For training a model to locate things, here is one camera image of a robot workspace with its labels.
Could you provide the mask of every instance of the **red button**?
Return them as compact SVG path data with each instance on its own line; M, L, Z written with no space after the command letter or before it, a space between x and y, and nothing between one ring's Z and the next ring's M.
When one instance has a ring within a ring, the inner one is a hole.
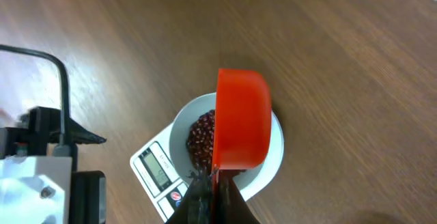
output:
M172 192L170 194L170 196L171 196L172 200L174 200L174 201L178 201L182 198L181 195L177 192Z

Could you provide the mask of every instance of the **red bean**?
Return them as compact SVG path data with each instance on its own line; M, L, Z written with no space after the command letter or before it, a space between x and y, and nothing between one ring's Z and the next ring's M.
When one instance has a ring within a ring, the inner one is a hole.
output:
M186 148L190 160L197 170L206 167L211 174L212 151L214 149L215 110L208 111L191 125L190 135L186 140ZM240 170L227 170L229 176L238 175Z

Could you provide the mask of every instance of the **black wire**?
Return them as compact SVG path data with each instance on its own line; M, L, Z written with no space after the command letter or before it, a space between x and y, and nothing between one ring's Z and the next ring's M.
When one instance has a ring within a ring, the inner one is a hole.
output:
M70 139L70 95L68 91L68 75L67 70L64 64L53 55L48 53L43 53L41 51L35 51L20 47L14 46L6 46L0 44L0 51L7 51L11 53L19 53L34 57L41 57L47 59L54 63L59 71L59 81L60 81L60 89L61 89L61 134L59 136L59 145L63 145L65 142L67 144L71 143Z

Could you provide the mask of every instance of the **screw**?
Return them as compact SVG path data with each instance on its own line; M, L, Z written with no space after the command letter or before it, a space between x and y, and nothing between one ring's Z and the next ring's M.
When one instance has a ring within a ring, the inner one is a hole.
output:
M53 196L54 194L55 194L55 189L53 189L49 186L46 186L41 190L40 197L42 199L45 199L45 198Z

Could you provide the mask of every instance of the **black plastic part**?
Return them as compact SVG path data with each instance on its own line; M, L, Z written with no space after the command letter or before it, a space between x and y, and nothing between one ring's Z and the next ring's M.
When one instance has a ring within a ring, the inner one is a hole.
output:
M72 174L69 217L69 224L106 223L106 178L103 172Z
M2 128L0 134L0 158L16 154L16 144L27 144L28 156L46 156L47 143L59 143L61 128L60 110L46 107L35 107L28 114L20 117L19 128ZM69 122L72 143L65 141L53 150L53 156L71 156L72 171L77 169L76 143L104 143L105 138L84 129L74 120Z

